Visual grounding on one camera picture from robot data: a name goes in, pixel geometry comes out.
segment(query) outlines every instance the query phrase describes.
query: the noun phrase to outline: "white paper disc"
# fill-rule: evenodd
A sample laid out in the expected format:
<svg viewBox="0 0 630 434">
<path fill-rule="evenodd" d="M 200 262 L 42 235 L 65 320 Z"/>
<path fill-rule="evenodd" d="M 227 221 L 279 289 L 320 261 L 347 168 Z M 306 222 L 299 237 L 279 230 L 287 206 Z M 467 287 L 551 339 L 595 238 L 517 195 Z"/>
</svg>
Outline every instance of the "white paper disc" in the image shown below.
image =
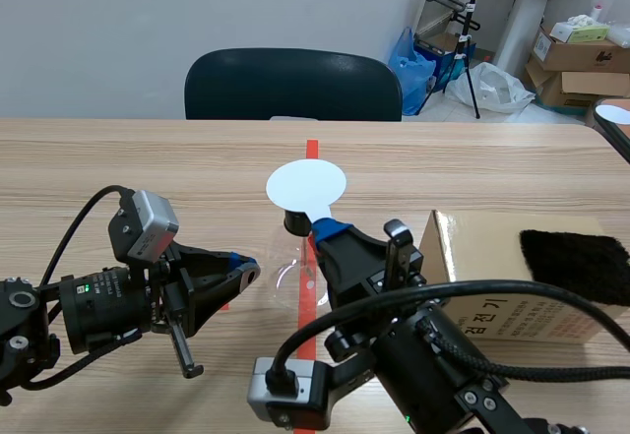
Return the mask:
<svg viewBox="0 0 630 434">
<path fill-rule="evenodd" d="M 330 206 L 346 190 L 346 175 L 333 163 L 305 159 L 278 168 L 267 180 L 267 196 L 286 211 L 306 213 L 311 222 L 330 217 Z"/>
<path fill-rule="evenodd" d="M 630 125 L 630 111 L 626 111 L 621 107 L 602 104 L 596 108 L 596 113 L 606 121 L 626 126 Z"/>
</svg>

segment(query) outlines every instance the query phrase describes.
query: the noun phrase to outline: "black tripod stand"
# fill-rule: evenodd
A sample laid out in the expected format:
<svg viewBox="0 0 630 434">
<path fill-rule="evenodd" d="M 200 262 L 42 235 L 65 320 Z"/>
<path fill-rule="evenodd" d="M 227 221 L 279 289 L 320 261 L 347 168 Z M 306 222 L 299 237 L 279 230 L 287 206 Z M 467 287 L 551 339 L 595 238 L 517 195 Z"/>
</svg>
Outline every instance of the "black tripod stand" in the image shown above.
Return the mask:
<svg viewBox="0 0 630 434">
<path fill-rule="evenodd" d="M 434 93 L 437 92 L 437 86 L 441 85 L 444 76 L 448 75 L 446 83 L 442 88 L 442 94 L 446 92 L 446 87 L 451 82 L 451 78 L 453 77 L 453 72 L 455 70 L 455 65 L 458 60 L 464 60 L 464 68 L 466 70 L 466 76 L 469 79 L 469 87 L 471 88 L 471 96 L 472 96 L 472 104 L 474 105 L 474 113 L 477 119 L 481 118 L 479 114 L 479 108 L 476 104 L 476 97 L 474 96 L 474 88 L 473 88 L 473 80 L 471 79 L 471 39 L 472 36 L 469 34 L 471 30 L 478 31 L 479 24 L 473 21 L 473 13 L 476 4 L 476 0 L 471 0 L 467 4 L 460 3 L 458 0 L 427 0 L 429 2 L 436 2 L 447 8 L 453 9 L 453 17 L 451 18 L 453 21 L 458 21 L 464 25 L 462 28 L 462 33 L 460 34 L 460 38 L 457 43 L 457 47 L 455 49 L 455 55 L 451 58 L 451 62 L 449 66 L 444 70 L 440 78 L 435 83 L 435 87 L 431 89 L 429 94 L 424 99 L 422 106 L 418 110 L 418 114 L 424 108 L 424 105 L 429 101 L 429 99 L 433 96 Z"/>
</svg>

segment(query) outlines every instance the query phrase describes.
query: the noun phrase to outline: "black office chair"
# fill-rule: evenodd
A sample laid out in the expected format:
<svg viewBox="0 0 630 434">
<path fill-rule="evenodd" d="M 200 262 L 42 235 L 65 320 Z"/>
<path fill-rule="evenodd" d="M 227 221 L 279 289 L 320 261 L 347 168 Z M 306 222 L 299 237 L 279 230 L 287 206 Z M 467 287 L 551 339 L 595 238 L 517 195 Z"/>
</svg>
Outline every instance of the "black office chair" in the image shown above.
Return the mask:
<svg viewBox="0 0 630 434">
<path fill-rule="evenodd" d="M 401 121 L 396 75 L 376 60 L 290 48 L 211 52 L 188 72 L 187 119 Z"/>
</svg>

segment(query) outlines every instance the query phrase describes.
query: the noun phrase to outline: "white sink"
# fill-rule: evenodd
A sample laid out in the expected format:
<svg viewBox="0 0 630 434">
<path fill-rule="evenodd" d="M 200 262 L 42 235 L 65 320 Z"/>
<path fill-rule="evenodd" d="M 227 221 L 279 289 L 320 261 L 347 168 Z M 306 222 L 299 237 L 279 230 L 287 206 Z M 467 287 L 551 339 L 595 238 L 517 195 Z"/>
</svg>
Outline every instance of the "white sink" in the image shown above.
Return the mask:
<svg viewBox="0 0 630 434">
<path fill-rule="evenodd" d="M 494 64 L 510 75 L 520 76 L 530 56 L 547 0 L 516 0 Z M 589 13 L 573 13 L 574 16 Z"/>
</svg>

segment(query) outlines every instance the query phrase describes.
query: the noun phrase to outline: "screw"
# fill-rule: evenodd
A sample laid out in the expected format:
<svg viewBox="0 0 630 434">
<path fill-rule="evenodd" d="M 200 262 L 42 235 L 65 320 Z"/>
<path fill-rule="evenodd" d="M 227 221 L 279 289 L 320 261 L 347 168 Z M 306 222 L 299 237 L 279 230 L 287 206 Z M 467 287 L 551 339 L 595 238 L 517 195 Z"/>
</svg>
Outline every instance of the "screw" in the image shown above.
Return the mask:
<svg viewBox="0 0 630 434">
<path fill-rule="evenodd" d="M 464 393 L 464 400 L 468 404 L 475 404 L 476 403 L 476 395 L 473 392 L 465 392 Z"/>
<path fill-rule="evenodd" d="M 24 336 L 14 336 L 9 339 L 9 347 L 15 350 L 25 350 L 29 346 L 29 340 Z"/>
<path fill-rule="evenodd" d="M 483 406 L 488 411 L 493 411 L 494 409 L 496 409 L 496 401 L 492 398 L 486 398 L 485 400 L 483 400 Z"/>
</svg>

